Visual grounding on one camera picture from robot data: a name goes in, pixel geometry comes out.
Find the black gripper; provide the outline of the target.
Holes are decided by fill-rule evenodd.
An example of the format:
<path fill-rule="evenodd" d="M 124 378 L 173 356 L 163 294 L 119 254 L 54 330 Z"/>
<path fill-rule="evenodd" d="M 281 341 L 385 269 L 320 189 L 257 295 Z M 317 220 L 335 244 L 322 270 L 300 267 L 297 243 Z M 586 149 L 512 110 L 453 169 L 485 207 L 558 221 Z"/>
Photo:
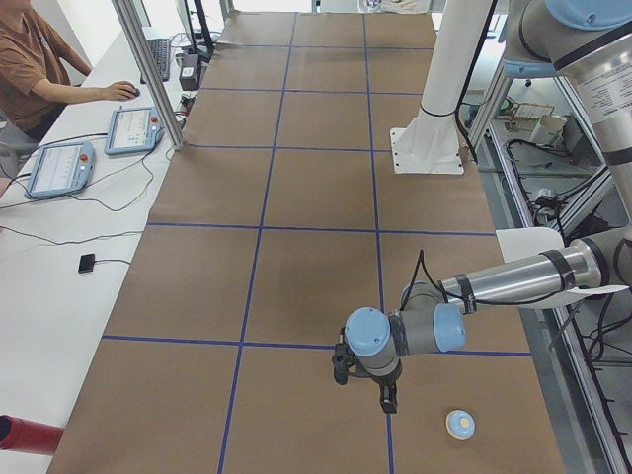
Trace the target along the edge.
<path fill-rule="evenodd" d="M 396 414 L 398 408 L 397 402 L 397 380 L 401 376 L 403 365 L 397 364 L 396 367 L 386 375 L 375 375 L 369 373 L 365 367 L 358 367 L 359 378 L 370 378 L 379 385 L 380 396 L 379 403 L 382 411 L 387 414 Z"/>

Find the person's right hand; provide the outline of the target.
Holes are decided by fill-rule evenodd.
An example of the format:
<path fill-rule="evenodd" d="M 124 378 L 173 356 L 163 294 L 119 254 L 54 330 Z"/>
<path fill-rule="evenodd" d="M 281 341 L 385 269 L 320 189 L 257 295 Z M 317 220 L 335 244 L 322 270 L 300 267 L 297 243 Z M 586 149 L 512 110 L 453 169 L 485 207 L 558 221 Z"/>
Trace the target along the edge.
<path fill-rule="evenodd" d="M 103 91 L 103 98 L 108 101 L 129 101 L 133 100 L 132 91 L 136 88 L 132 83 L 126 81 L 115 82 Z"/>

